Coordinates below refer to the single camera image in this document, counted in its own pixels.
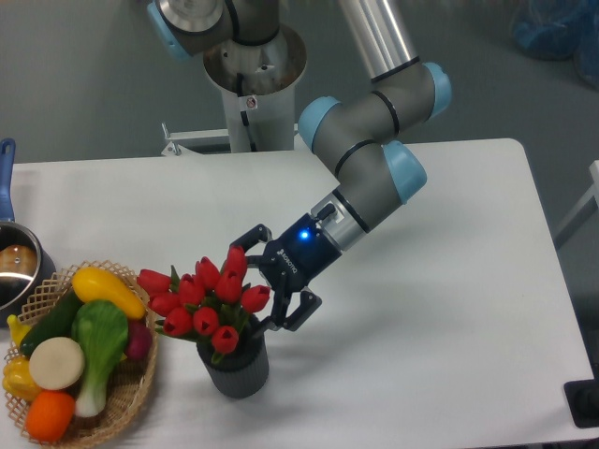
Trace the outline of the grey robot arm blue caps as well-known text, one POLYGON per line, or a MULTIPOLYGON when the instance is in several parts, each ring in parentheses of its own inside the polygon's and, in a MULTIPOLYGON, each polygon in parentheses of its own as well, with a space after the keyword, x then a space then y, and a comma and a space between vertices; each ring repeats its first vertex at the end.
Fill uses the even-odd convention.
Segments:
POLYGON ((447 108, 448 76, 421 62, 397 2, 343 1, 371 91, 350 105, 318 98, 295 117, 294 89, 307 55, 281 23, 277 2, 152 1, 147 10, 171 55, 202 56, 222 95, 233 152, 289 150, 301 137, 338 180, 279 238, 259 225, 238 241, 244 249, 265 246, 249 259, 274 291, 260 329, 297 329, 321 303, 309 282, 426 183, 399 134, 447 108))

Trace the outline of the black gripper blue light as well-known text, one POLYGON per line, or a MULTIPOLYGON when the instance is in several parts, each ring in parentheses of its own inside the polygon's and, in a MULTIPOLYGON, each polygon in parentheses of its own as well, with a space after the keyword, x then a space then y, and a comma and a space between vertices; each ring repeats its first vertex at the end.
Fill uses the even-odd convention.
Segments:
POLYGON ((271 313, 252 331, 252 338, 262 337, 267 330, 298 330, 322 305, 322 298, 306 286, 342 255, 308 213, 278 239, 270 240, 270 230, 258 224, 231 242, 227 252, 228 269, 259 268, 273 288, 285 281, 286 294, 275 291, 271 313), (249 255, 258 243, 267 243, 264 253, 249 255), (295 292, 299 292, 299 305, 287 315, 295 292))

